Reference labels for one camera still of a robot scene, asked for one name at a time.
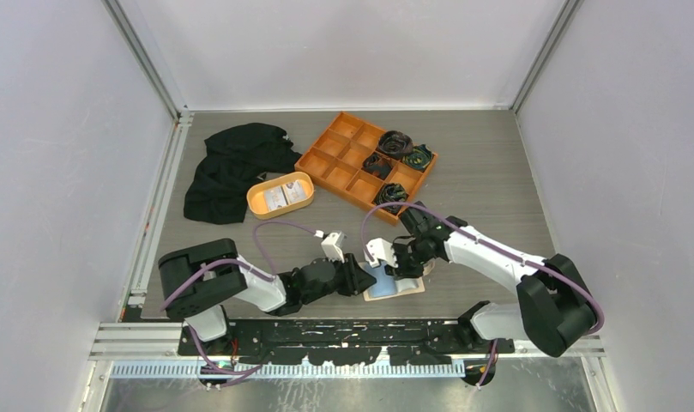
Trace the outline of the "beige card holder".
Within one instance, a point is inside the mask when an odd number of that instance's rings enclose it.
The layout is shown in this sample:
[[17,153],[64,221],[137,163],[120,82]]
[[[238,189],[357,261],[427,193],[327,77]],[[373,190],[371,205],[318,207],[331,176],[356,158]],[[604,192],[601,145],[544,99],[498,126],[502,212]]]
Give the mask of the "beige card holder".
[[423,278],[395,280],[385,272],[386,265],[372,268],[367,262],[360,262],[359,267],[376,279],[376,283],[362,293],[365,301],[386,300],[410,294],[425,292]]

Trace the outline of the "orange oval tray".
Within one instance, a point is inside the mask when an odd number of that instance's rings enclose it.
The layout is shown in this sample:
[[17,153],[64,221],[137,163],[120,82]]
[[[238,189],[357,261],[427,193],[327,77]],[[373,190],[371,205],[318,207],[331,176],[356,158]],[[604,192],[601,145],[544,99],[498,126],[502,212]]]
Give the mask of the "orange oval tray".
[[315,185],[303,172],[294,172],[252,186],[246,200],[250,212],[260,220],[275,218],[313,202]]

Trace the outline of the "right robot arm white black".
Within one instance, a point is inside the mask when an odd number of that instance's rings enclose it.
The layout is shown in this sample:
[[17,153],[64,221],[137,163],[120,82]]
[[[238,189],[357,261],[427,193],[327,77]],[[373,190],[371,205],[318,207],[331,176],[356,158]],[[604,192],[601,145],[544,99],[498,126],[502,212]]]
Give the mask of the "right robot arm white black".
[[454,216],[440,217],[423,203],[399,217],[406,244],[394,244],[388,274],[416,278],[428,262],[441,259],[475,270],[516,296],[515,304],[481,301],[459,318],[460,344],[482,351],[491,341],[529,340],[543,354],[561,356],[580,338],[601,329],[605,315],[578,268],[562,254],[541,257],[491,239]]

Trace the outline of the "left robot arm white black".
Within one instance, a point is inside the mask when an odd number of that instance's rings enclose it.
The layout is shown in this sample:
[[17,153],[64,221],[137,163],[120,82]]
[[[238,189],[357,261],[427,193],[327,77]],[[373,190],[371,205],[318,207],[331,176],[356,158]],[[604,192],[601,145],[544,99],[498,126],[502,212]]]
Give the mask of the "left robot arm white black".
[[248,262],[228,238],[167,253],[157,263],[165,295],[160,309],[170,320],[192,327],[210,353],[223,354],[233,341],[222,306],[228,299],[281,317],[325,296],[356,296],[376,284],[376,278],[360,267],[356,257],[341,249],[341,232],[316,236],[324,256],[279,274]]

